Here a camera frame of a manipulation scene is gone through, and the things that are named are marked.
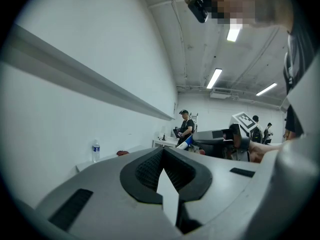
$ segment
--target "plastic bottle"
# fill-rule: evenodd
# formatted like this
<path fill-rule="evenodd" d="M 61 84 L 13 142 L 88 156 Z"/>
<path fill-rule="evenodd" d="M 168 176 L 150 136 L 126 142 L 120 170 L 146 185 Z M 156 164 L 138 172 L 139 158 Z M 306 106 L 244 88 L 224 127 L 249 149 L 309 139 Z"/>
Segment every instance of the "plastic bottle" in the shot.
<path fill-rule="evenodd" d="M 98 162 L 100 159 L 100 145 L 98 141 L 95 139 L 92 145 L 92 161 L 94 163 Z"/>

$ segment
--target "man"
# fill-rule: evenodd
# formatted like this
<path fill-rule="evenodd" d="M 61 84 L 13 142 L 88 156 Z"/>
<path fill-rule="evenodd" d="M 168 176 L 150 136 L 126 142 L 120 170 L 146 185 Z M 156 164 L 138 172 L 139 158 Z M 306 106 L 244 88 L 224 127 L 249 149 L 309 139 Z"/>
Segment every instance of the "man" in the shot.
<path fill-rule="evenodd" d="M 203 0 L 203 4 L 213 18 L 224 22 L 237 19 L 237 23 L 241 23 L 244 27 L 285 28 L 289 34 L 288 52 L 283 70 L 287 93 L 297 85 L 310 66 L 319 41 L 295 0 Z M 287 111 L 285 128 L 290 131 L 289 140 L 303 133 L 291 106 Z M 238 138 L 235 136 L 235 147 L 240 144 Z M 251 161 L 260 162 L 266 152 L 280 148 L 281 146 L 261 145 L 251 141 L 249 145 Z"/>
<path fill-rule="evenodd" d="M 256 128 L 253 130 L 251 140 L 256 143 L 263 143 L 263 132 L 264 129 L 259 124 L 259 117 L 257 115 L 253 116 L 253 121 L 256 123 Z"/>
<path fill-rule="evenodd" d="M 264 130 L 263 139 L 264 139 L 264 144 L 265 145 L 268 145 L 269 143 L 271 143 L 271 137 L 270 136 L 274 135 L 274 133 L 270 131 L 271 126 L 272 126 L 272 124 L 268 123 L 267 127 Z"/>
<path fill-rule="evenodd" d="M 194 133 L 194 121 L 189 117 L 189 112 L 187 110 L 182 110 L 179 113 L 182 115 L 183 122 L 179 131 L 180 139 L 178 141 L 178 145 L 183 143 L 186 139 L 188 139 L 191 134 Z"/>

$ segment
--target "black rubber pad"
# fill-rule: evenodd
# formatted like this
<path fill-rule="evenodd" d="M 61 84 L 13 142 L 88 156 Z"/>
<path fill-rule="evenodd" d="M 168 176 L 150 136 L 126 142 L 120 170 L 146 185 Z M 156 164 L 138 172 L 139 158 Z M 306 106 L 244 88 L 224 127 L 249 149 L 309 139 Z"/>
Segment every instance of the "black rubber pad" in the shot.
<path fill-rule="evenodd" d="M 235 174 L 239 174 L 239 175 L 243 175 L 243 176 L 246 176 L 246 177 L 250 177 L 250 178 L 252 178 L 255 175 L 254 171 L 243 170 L 243 169 L 240 169 L 240 168 L 232 168 L 230 170 L 230 172 L 235 173 Z"/>
<path fill-rule="evenodd" d="M 92 196 L 93 192 L 78 189 L 49 219 L 58 228 L 67 231 L 76 220 L 81 210 Z"/>

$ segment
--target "table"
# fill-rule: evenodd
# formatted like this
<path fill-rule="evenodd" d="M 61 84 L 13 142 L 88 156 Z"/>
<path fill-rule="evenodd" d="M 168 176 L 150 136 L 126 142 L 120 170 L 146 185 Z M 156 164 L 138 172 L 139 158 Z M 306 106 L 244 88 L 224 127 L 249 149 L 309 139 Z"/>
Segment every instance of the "table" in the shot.
<path fill-rule="evenodd" d="M 130 148 L 130 149 L 127 149 L 125 151 L 128 151 L 129 153 L 133 153 L 133 152 L 136 152 L 136 151 L 141 151 L 141 150 L 146 150 L 148 149 L 148 147 L 145 147 L 145 146 L 142 146 L 142 145 L 139 145 L 139 146 L 135 146 L 133 148 Z M 117 158 L 118 155 L 117 154 L 113 154 L 113 155 L 108 155 L 106 157 L 103 157 L 103 158 L 100 158 L 97 163 L 101 162 L 101 161 L 105 161 L 105 160 L 108 160 L 108 159 L 112 159 L 112 158 Z M 87 162 L 83 162 L 83 163 L 80 163 L 80 164 L 77 164 L 75 167 L 77 169 L 77 172 L 80 173 L 81 171 L 83 171 L 84 169 L 86 169 L 87 167 L 93 165 L 94 162 L 92 161 L 87 161 Z"/>
<path fill-rule="evenodd" d="M 164 146 L 164 147 L 170 147 L 170 148 L 175 148 L 176 145 L 178 144 L 179 139 L 178 138 L 174 138 L 174 137 L 165 137 L 165 140 L 162 140 L 163 137 L 160 137 L 160 139 L 154 139 L 152 141 L 152 147 L 160 147 L 160 146 Z"/>

